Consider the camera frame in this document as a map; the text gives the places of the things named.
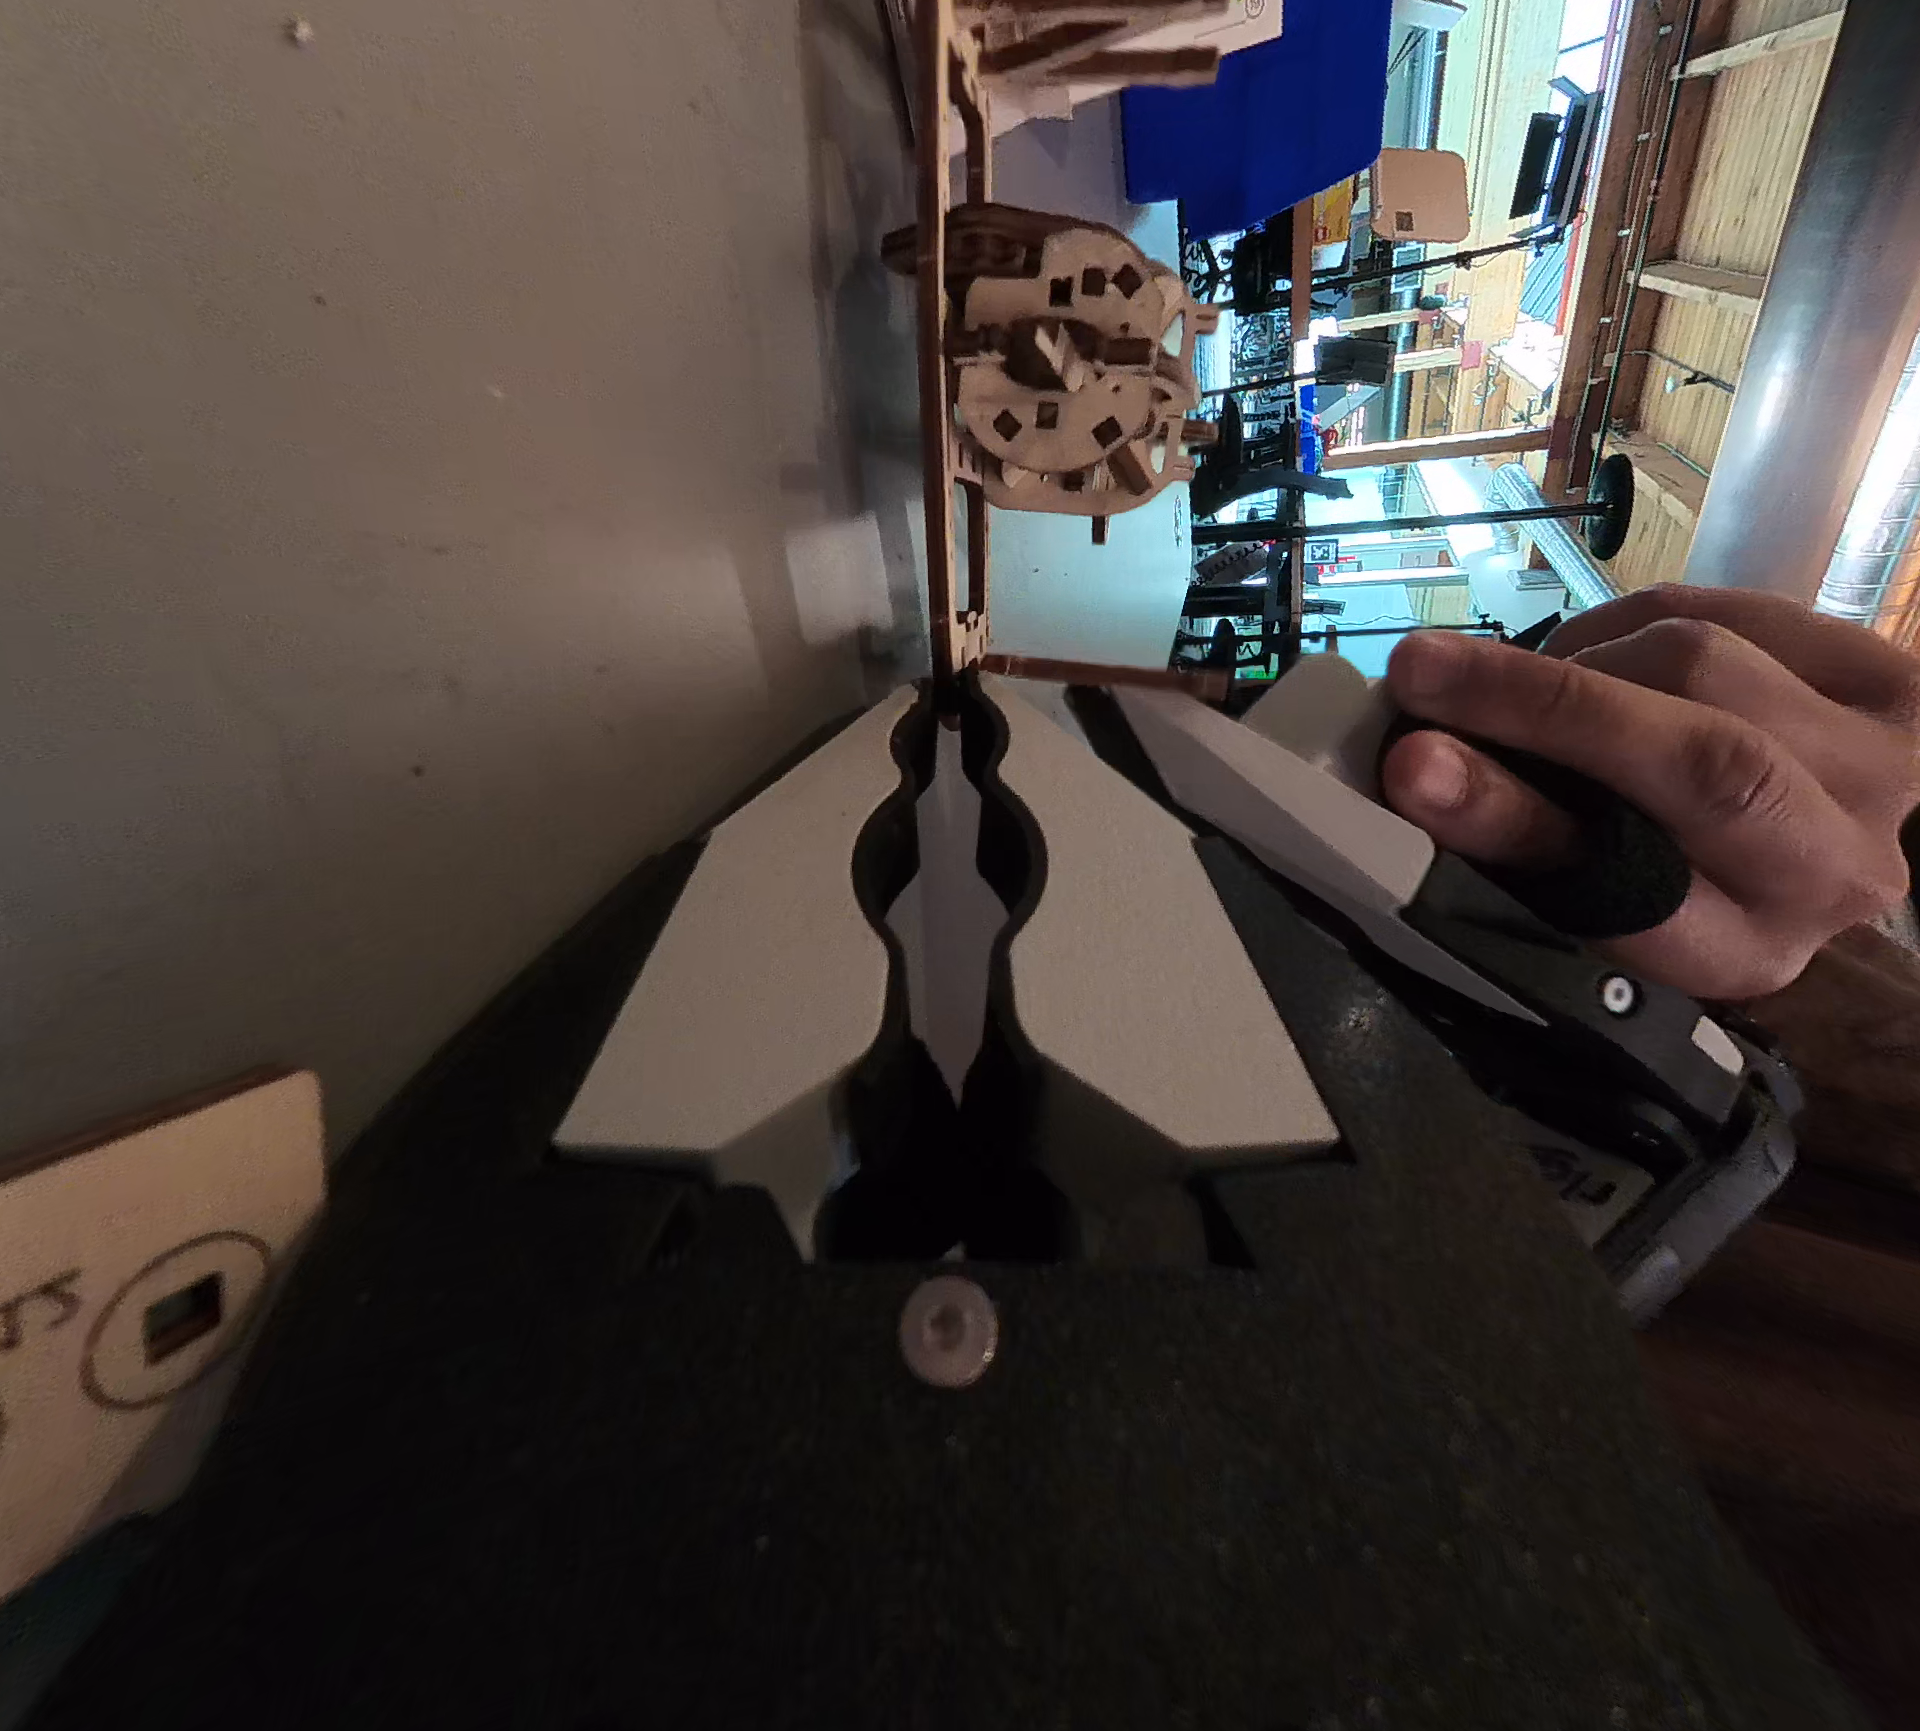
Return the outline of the tan chair back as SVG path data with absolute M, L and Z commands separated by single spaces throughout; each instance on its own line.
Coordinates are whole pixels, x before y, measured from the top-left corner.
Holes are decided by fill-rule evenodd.
M 1447 150 L 1381 150 L 1368 170 L 1368 230 L 1387 246 L 1460 246 L 1474 230 L 1470 170 Z

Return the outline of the grey desk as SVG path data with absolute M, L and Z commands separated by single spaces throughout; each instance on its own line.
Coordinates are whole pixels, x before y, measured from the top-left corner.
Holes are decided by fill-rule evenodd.
M 671 1185 L 550 1135 L 674 843 L 910 583 L 877 0 L 4 0 L 4 1149 L 260 1065 L 342 1155 L 185 1505 L 7 1727 L 1190 1727 L 1037 1595 L 748 1537 L 669 1647 L 601 1383 Z

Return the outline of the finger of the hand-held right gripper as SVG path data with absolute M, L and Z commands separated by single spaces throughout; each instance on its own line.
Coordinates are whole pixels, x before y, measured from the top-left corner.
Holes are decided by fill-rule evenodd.
M 1413 929 L 1431 837 L 1331 771 L 1167 687 L 1116 687 L 1116 705 L 1172 799 L 1325 903 L 1379 953 L 1481 1009 L 1542 1017 Z

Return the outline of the black stand with round base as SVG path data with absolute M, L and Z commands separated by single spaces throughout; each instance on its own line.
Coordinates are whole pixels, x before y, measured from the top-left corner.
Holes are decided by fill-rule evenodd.
M 1451 533 L 1476 527 L 1538 525 L 1548 521 L 1570 523 L 1588 537 L 1588 549 L 1595 559 L 1609 559 L 1619 553 L 1632 527 L 1636 507 L 1636 475 L 1626 453 L 1606 455 L 1590 485 L 1590 495 L 1573 501 L 1510 503 L 1492 509 L 1457 513 L 1415 513 L 1383 519 L 1353 519 L 1341 523 L 1299 523 L 1265 519 L 1242 519 L 1235 523 L 1195 523 L 1190 531 L 1190 543 L 1195 551 L 1225 547 L 1230 543 L 1315 543 L 1315 541 L 1352 541 L 1360 537 L 1398 537 Z

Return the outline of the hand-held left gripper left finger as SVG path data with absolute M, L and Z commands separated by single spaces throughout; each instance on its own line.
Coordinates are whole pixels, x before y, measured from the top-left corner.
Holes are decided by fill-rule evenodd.
M 881 1037 L 891 959 L 853 887 L 861 831 L 899 793 L 899 687 L 726 817 L 561 1117 L 554 1147 L 830 1191 L 846 1089 Z

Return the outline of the dark wooden strut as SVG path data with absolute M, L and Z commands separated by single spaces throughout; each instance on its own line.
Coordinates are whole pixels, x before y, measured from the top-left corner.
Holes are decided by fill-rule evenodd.
M 1177 691 L 1210 705 L 1222 705 L 1235 683 L 1233 675 L 1222 669 L 1147 669 L 1013 653 L 987 653 L 975 669 L 1011 681 L 1060 687 Z

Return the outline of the person's right hand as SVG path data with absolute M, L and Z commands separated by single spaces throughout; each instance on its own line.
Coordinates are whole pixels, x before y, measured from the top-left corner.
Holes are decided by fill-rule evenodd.
M 1661 585 L 1562 623 L 1538 651 L 1404 637 L 1386 667 L 1409 723 L 1383 803 L 1492 873 L 1570 877 L 1594 831 L 1490 755 L 1525 753 L 1637 807 L 1683 853 L 1675 913 L 1612 943 L 1704 1001 L 1794 983 L 1908 895 L 1915 657 L 1763 591 Z

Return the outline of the blue plastic box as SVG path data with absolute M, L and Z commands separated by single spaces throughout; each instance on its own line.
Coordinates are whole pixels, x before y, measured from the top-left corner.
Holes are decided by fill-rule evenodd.
M 1260 42 L 1201 88 L 1119 96 L 1125 196 L 1179 202 L 1190 230 L 1264 222 L 1368 170 L 1383 134 L 1393 0 L 1237 0 Z

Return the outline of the silver ventilation duct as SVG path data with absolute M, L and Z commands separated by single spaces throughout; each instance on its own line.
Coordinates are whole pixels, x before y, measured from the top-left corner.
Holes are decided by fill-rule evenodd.
M 1849 0 L 1687 585 L 1818 591 L 1915 342 L 1915 164 L 1918 0 Z

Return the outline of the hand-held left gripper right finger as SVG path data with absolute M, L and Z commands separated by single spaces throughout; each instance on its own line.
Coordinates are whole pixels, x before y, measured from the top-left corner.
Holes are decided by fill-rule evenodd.
M 1331 1155 L 1194 831 L 1020 689 L 979 679 L 975 707 L 979 793 L 1027 857 L 993 985 L 1037 1071 L 1033 1163 L 1060 1189 L 1142 1189 Z

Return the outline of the wooden model plane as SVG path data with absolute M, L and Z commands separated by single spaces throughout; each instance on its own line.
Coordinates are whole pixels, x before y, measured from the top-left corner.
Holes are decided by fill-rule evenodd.
M 993 106 L 1056 86 L 1207 88 L 1210 44 L 1147 44 L 1228 0 L 914 0 L 914 220 L 881 242 L 907 282 L 924 495 L 927 687 L 955 723 L 995 653 L 993 511 L 1113 517 L 1191 477 L 1194 352 L 1217 312 L 1119 230 L 995 196 Z

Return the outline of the small plywood tile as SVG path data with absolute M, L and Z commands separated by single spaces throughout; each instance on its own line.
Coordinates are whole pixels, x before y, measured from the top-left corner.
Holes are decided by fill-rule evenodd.
M 4 1599 L 182 1495 L 323 1201 L 311 1071 L 255 1071 L 4 1165 Z

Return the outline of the black monitor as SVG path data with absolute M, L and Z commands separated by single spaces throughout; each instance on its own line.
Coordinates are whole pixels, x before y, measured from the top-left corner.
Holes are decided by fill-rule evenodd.
M 1510 220 L 1542 230 L 1572 224 L 1585 186 L 1600 106 L 1597 94 L 1575 92 L 1562 98 L 1559 110 L 1529 116 L 1506 214 Z

